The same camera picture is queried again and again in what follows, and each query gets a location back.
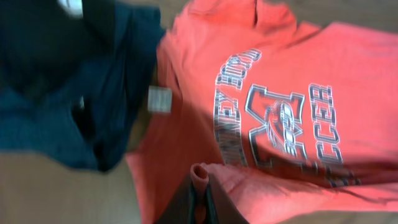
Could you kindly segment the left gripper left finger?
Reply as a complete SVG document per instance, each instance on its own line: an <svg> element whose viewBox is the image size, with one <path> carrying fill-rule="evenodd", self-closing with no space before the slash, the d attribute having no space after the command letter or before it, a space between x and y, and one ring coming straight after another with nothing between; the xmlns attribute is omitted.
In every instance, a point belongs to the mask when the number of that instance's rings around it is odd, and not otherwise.
<svg viewBox="0 0 398 224"><path fill-rule="evenodd" d="M187 175L155 224L196 224L196 191Z"/></svg>

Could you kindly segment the orange-red soccer t-shirt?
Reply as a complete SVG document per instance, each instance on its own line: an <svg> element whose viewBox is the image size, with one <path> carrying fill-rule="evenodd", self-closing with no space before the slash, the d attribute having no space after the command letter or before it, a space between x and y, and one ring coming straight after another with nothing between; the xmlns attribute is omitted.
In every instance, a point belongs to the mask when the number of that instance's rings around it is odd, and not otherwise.
<svg viewBox="0 0 398 224"><path fill-rule="evenodd" d="M173 99L126 156L143 223L183 179L250 223L397 210L397 35L297 22L282 3L190 1L157 49Z"/></svg>

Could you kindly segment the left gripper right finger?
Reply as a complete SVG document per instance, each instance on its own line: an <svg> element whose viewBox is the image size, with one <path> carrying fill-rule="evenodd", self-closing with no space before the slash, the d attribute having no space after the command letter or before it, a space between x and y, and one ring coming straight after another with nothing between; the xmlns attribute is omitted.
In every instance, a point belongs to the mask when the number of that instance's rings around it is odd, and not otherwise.
<svg viewBox="0 0 398 224"><path fill-rule="evenodd" d="M206 224L248 224L215 175L209 175L205 191Z"/></svg>

